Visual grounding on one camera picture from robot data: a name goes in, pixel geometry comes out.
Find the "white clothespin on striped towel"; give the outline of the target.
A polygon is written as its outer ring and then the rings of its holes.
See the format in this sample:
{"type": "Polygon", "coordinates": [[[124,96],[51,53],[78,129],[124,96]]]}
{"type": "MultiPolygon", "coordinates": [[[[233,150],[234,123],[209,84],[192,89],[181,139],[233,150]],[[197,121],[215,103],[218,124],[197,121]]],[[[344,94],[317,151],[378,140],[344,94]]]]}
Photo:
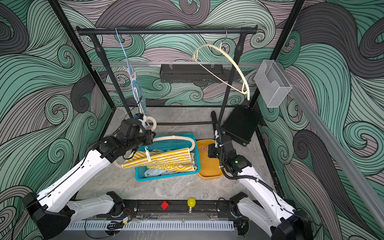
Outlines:
{"type": "Polygon", "coordinates": [[[151,162],[151,154],[150,151],[148,150],[148,147],[145,147],[145,154],[148,162],[151,162]]]}

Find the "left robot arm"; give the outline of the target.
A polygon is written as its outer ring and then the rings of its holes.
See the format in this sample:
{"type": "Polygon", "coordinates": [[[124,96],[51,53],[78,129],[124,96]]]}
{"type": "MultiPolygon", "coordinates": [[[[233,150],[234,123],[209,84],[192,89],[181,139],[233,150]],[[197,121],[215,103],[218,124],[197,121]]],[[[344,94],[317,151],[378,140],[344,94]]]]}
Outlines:
{"type": "Polygon", "coordinates": [[[120,216],[124,201],[115,192],[83,201],[71,199],[97,173],[124,156],[127,151],[151,145],[155,135],[154,128],[146,127],[143,120],[123,120],[115,136],[107,136],[97,142],[59,180],[37,194],[27,194],[23,203],[43,239],[52,239],[70,224],[89,217],[105,214],[120,216]]]}

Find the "red diamond marker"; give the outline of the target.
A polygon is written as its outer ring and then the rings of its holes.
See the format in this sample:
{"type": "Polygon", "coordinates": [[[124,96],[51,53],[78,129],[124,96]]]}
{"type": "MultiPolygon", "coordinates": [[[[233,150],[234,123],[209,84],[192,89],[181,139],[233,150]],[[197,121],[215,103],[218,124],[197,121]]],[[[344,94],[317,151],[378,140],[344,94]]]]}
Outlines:
{"type": "Polygon", "coordinates": [[[169,203],[167,201],[163,201],[161,204],[161,208],[166,211],[169,207],[169,203]]]}

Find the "yellow striped towel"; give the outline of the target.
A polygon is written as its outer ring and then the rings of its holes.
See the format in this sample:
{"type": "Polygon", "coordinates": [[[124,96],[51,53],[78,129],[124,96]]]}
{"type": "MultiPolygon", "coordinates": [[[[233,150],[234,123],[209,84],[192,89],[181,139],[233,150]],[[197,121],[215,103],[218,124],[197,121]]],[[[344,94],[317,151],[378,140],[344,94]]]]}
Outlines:
{"type": "Polygon", "coordinates": [[[198,169],[194,160],[194,153],[189,148],[161,151],[153,150],[150,152],[151,162],[147,161],[145,150],[137,151],[132,158],[126,160],[121,167],[123,169],[147,167],[149,169],[159,169],[173,172],[194,172],[198,169]]]}

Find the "light blue terry towel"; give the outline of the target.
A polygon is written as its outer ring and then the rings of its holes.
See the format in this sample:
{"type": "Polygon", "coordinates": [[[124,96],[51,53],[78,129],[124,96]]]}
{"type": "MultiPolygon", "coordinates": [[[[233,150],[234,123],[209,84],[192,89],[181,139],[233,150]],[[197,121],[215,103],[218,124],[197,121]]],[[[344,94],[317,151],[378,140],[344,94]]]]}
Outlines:
{"type": "Polygon", "coordinates": [[[153,178],[153,177],[159,177],[159,176],[166,176],[166,175],[172,175],[175,172],[173,171],[166,171],[166,170],[159,170],[159,169],[147,169],[144,173],[144,176],[146,178],[153,178]]]}

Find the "black clothes rack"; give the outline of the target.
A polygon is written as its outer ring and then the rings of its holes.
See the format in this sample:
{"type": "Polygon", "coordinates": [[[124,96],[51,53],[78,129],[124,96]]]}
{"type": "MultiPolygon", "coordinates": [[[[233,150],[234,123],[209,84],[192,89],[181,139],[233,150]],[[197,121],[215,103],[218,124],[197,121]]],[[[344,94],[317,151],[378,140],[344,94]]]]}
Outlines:
{"type": "MultiPolygon", "coordinates": [[[[123,95],[123,92],[117,82],[117,79],[115,78],[115,75],[112,71],[112,68],[110,66],[110,62],[108,60],[107,54],[105,52],[105,49],[103,48],[102,44],[98,40],[98,35],[117,35],[115,29],[82,29],[80,27],[76,27],[77,32],[80,36],[89,36],[94,43],[95,51],[100,58],[103,67],[106,69],[108,75],[111,77],[111,80],[113,81],[113,84],[115,86],[116,91],[118,92],[119,97],[122,100],[122,103],[127,111],[127,114],[130,118],[133,118],[132,109],[130,109],[126,98],[123,95]]],[[[221,28],[221,29],[125,29],[125,30],[118,30],[119,34],[121,35],[159,35],[159,34],[239,34],[240,33],[246,33],[247,35],[255,34],[257,32],[258,26],[255,26],[253,28],[247,27],[247,28],[221,28]]],[[[230,77],[229,77],[229,84],[232,85],[235,75],[235,68],[232,67],[230,77]]],[[[212,119],[209,124],[212,124],[214,126],[214,130],[218,131],[218,134],[221,135],[223,131],[221,130],[221,122],[223,118],[223,114],[227,105],[227,100],[230,93],[230,87],[226,88],[225,97],[221,106],[221,111],[219,114],[219,118],[217,120],[212,119]]]]}

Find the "blue rabbit print towel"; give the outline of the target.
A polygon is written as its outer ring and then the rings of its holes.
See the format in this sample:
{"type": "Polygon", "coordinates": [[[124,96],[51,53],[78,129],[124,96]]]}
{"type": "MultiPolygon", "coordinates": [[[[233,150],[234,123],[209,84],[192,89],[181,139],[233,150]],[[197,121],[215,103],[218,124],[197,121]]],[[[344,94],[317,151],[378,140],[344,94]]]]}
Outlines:
{"type": "Polygon", "coordinates": [[[144,116],[147,115],[147,107],[146,107],[146,98],[144,96],[144,91],[142,86],[139,83],[136,72],[133,68],[128,68],[128,73],[131,81],[131,87],[133,91],[133,96],[136,101],[136,105],[139,108],[139,112],[144,116]]]}

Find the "orange plastic tray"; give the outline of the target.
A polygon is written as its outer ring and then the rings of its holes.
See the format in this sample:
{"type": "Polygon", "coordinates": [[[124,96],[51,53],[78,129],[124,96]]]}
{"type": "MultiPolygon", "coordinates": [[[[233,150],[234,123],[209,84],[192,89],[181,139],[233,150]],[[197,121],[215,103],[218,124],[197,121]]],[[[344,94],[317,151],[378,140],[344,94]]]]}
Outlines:
{"type": "Polygon", "coordinates": [[[215,144],[214,140],[199,140],[197,141],[197,147],[200,156],[201,169],[198,173],[200,178],[209,180],[217,179],[223,176],[220,166],[220,161],[217,158],[209,158],[209,145],[215,144]]]}

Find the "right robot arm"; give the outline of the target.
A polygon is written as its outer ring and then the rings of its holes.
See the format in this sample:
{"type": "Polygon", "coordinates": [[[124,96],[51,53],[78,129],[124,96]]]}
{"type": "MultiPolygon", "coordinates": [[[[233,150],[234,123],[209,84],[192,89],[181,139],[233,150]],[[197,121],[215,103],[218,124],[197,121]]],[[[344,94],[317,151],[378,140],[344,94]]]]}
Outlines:
{"type": "Polygon", "coordinates": [[[257,173],[251,162],[237,154],[228,136],[216,137],[208,156],[220,161],[220,170],[229,180],[240,182],[254,196],[239,193],[231,200],[235,214],[259,226],[272,240],[313,240],[314,222],[303,210],[296,210],[281,198],[257,173]]]}

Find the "cream plastic hanger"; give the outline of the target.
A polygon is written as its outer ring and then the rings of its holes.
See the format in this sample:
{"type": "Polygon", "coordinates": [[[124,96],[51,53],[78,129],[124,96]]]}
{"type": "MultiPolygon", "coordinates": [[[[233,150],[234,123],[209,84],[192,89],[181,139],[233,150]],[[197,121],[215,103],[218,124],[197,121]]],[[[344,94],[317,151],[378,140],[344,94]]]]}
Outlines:
{"type": "Polygon", "coordinates": [[[212,44],[205,44],[205,45],[202,45],[200,46],[199,48],[197,48],[193,55],[192,55],[192,60],[194,62],[196,62],[200,67],[202,67],[204,70],[206,70],[209,74],[211,74],[214,78],[216,78],[217,80],[221,81],[222,83],[225,83],[228,87],[230,87],[231,89],[241,93],[242,95],[245,95],[247,100],[250,100],[251,99],[251,95],[250,95],[250,87],[249,87],[249,84],[247,82],[247,79],[245,77],[245,75],[243,74],[241,68],[239,67],[238,65],[238,62],[240,61],[240,57],[243,53],[243,49],[244,49],[244,41],[241,40],[242,37],[246,37],[247,34],[246,33],[240,33],[240,37],[239,37],[239,40],[238,40],[238,44],[236,46],[236,50],[235,50],[235,53],[234,53],[234,58],[230,57],[229,54],[227,54],[224,50],[222,50],[222,46],[220,45],[219,47],[215,46],[215,45],[212,45],[212,44]],[[232,85],[230,85],[229,83],[226,83],[223,79],[221,79],[219,76],[217,76],[216,74],[214,74],[211,70],[209,70],[207,67],[205,67],[200,61],[199,61],[199,51],[202,50],[203,48],[212,48],[218,52],[220,52],[227,60],[229,60],[229,62],[232,64],[232,67],[235,68],[235,70],[239,73],[242,81],[243,81],[243,85],[242,85],[242,88],[239,90],[235,87],[233,87],[232,85]]]}

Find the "teal plastic basket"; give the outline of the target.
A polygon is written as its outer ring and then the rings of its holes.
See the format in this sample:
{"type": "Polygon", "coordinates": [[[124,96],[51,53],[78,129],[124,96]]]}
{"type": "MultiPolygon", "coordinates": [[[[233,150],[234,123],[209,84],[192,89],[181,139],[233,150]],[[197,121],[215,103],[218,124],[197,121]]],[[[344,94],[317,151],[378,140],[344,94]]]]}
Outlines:
{"type": "MultiPolygon", "coordinates": [[[[186,134],[180,134],[176,136],[184,136],[184,137],[189,137],[192,138],[196,141],[195,136],[191,133],[186,133],[186,134]]],[[[153,150],[161,150],[161,151],[173,151],[173,150],[179,150],[179,149],[184,149],[184,148],[190,148],[191,143],[188,141],[183,141],[183,140],[176,140],[175,142],[171,142],[170,140],[165,140],[165,141],[158,141],[158,142],[153,142],[152,145],[148,146],[141,146],[138,148],[138,151],[144,151],[145,147],[148,147],[148,150],[151,152],[153,150]]],[[[153,177],[153,178],[146,178],[144,176],[145,171],[148,169],[147,167],[138,167],[135,168],[135,178],[139,182],[143,181],[150,181],[150,180],[158,180],[158,179],[164,179],[164,178],[171,178],[171,177],[179,177],[179,176],[186,176],[186,175],[191,175],[191,174],[196,174],[199,173],[201,169],[200,165],[200,156],[199,156],[199,151],[196,143],[196,147],[194,150],[191,152],[194,153],[194,160],[196,161],[198,169],[194,172],[175,172],[172,175],[166,175],[166,176],[159,176],[159,177],[153,177]]]]}

